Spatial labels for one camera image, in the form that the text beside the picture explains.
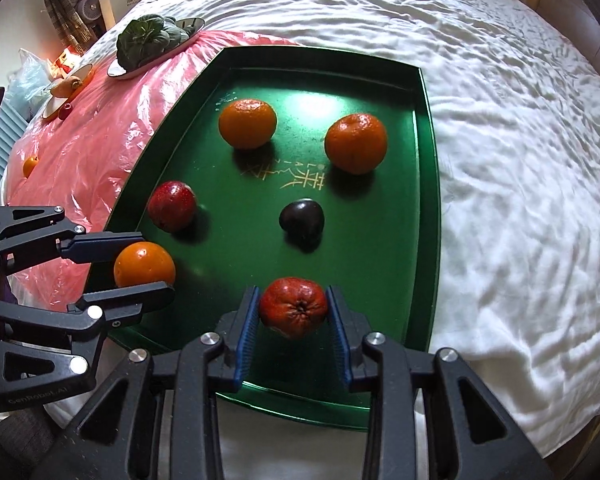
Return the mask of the small orange mandarin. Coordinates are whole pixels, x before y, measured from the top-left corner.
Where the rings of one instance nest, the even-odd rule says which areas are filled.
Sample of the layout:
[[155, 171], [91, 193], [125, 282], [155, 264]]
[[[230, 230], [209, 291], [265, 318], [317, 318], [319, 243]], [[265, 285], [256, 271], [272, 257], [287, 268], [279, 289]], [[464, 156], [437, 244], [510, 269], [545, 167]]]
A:
[[172, 257], [160, 245], [137, 242], [125, 247], [114, 262], [118, 287], [165, 282], [173, 285], [176, 269]]

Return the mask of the dark red plum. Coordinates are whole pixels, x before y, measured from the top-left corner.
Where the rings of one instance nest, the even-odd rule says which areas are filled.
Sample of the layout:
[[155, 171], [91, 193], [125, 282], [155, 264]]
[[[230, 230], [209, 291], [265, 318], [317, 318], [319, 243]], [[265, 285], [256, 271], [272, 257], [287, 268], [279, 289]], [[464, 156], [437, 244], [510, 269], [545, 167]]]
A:
[[278, 278], [259, 301], [262, 324], [288, 339], [302, 338], [326, 320], [328, 302], [322, 286], [305, 278]]

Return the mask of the dark purple plum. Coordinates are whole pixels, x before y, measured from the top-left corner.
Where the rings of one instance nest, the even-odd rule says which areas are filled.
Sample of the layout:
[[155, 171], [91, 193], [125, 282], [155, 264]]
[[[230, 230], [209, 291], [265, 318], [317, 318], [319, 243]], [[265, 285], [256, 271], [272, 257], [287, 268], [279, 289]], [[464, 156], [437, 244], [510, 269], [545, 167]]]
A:
[[278, 216], [280, 228], [295, 242], [317, 240], [325, 227], [325, 214], [316, 200], [300, 198], [287, 204]]

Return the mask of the orange mandarin with stem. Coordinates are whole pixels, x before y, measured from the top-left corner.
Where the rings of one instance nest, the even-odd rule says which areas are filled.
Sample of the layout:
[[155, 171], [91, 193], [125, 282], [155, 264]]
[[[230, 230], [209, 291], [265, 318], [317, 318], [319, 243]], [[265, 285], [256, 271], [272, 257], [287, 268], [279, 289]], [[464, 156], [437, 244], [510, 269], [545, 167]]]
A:
[[242, 99], [231, 102], [219, 116], [219, 133], [235, 150], [254, 150], [271, 141], [277, 116], [267, 102]]

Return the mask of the pink plastic sheet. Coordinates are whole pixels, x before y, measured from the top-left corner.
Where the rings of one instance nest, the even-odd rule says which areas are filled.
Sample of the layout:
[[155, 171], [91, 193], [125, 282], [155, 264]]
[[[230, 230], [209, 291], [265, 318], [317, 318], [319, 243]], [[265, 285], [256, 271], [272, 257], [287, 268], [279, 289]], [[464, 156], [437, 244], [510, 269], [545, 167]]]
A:
[[[66, 217], [101, 231], [137, 159], [190, 83], [227, 47], [269, 46], [255, 32], [202, 32], [184, 52], [130, 80], [115, 80], [103, 58], [66, 120], [35, 119], [15, 143], [0, 185], [0, 205], [61, 206]], [[40, 159], [30, 177], [23, 162]]]

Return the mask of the green rectangular tray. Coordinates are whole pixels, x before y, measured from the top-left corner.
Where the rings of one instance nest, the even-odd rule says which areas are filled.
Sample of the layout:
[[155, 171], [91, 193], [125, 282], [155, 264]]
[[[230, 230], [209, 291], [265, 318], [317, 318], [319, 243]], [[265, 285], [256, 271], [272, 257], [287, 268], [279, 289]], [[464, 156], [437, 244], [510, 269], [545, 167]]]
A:
[[335, 287], [374, 330], [429, 346], [441, 246], [424, 73], [379, 56], [229, 47], [185, 90], [111, 211], [176, 267], [173, 300], [112, 338], [182, 348], [250, 286]]

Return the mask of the light blue suitcase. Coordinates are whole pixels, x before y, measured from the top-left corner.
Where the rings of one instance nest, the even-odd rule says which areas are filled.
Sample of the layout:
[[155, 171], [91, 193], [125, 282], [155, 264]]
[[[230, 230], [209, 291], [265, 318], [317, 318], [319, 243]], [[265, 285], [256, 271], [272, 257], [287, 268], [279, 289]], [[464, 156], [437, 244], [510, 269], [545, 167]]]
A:
[[28, 123], [8, 103], [0, 106], [0, 182], [14, 144], [22, 137]]

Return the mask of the orange rimmed white plate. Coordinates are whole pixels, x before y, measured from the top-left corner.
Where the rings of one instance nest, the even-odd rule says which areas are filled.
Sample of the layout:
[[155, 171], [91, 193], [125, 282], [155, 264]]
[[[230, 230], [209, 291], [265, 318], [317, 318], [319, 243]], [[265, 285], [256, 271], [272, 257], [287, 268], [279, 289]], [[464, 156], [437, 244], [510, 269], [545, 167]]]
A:
[[50, 89], [50, 97], [42, 108], [42, 121], [51, 122], [58, 117], [61, 107], [70, 104], [91, 82], [95, 69], [85, 64]]

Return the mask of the silver plate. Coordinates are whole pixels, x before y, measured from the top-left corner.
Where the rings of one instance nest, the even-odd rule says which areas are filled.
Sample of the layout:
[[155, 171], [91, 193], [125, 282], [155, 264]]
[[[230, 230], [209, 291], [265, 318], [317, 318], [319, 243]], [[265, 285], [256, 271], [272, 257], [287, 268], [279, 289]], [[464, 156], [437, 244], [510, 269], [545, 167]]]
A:
[[131, 79], [192, 46], [204, 29], [203, 18], [176, 20], [147, 14], [126, 25], [117, 38], [116, 58], [107, 75]]

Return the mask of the clear plastic bags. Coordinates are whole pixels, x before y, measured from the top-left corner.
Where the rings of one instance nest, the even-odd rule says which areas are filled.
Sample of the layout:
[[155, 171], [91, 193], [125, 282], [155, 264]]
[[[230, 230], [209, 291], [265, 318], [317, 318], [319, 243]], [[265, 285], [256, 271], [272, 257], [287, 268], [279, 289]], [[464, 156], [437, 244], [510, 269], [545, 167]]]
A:
[[50, 96], [47, 64], [32, 52], [20, 48], [20, 69], [8, 75], [4, 100], [26, 122], [36, 115]]

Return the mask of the orange snack bag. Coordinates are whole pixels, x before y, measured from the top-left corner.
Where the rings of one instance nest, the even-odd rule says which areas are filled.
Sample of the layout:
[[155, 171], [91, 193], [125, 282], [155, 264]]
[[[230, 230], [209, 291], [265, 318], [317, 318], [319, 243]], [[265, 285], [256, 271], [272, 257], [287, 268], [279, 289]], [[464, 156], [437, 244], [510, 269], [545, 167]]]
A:
[[55, 61], [50, 62], [48, 66], [50, 73], [54, 79], [65, 78], [71, 74], [81, 63], [81, 55], [79, 55], [73, 47], [66, 47], [58, 55]]

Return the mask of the green leafy vegetable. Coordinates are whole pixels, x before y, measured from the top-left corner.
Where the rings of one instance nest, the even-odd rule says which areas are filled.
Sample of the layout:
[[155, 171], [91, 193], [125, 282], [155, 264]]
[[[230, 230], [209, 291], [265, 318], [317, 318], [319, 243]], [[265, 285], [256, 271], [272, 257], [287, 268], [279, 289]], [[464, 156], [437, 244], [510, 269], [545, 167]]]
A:
[[127, 72], [132, 72], [184, 44], [191, 34], [190, 27], [181, 27], [170, 16], [143, 15], [130, 21], [118, 36], [118, 63]]

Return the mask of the plaid scarf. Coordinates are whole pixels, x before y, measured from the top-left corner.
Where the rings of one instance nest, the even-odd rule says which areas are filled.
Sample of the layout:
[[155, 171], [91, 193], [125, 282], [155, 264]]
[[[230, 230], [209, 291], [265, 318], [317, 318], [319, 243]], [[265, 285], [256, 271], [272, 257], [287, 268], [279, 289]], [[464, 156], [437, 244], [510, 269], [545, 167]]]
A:
[[77, 54], [84, 53], [94, 44], [96, 37], [89, 29], [70, 0], [43, 0], [57, 36], [66, 48]]

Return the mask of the white bed duvet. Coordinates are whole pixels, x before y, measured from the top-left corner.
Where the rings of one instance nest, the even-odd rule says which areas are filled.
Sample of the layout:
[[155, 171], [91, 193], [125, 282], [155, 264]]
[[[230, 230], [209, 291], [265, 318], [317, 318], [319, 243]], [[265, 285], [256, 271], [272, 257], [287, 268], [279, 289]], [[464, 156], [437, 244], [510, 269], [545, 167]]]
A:
[[145, 0], [419, 66], [442, 251], [432, 344], [468, 359], [559, 479], [600, 479], [600, 76], [518, 0]]

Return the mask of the wooden headboard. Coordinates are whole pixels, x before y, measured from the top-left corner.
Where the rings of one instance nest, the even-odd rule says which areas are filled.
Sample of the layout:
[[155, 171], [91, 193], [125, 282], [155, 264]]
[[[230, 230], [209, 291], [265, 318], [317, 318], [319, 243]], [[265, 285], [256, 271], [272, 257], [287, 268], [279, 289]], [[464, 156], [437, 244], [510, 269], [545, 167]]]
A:
[[600, 74], [600, 24], [583, 0], [519, 0], [568, 38]]

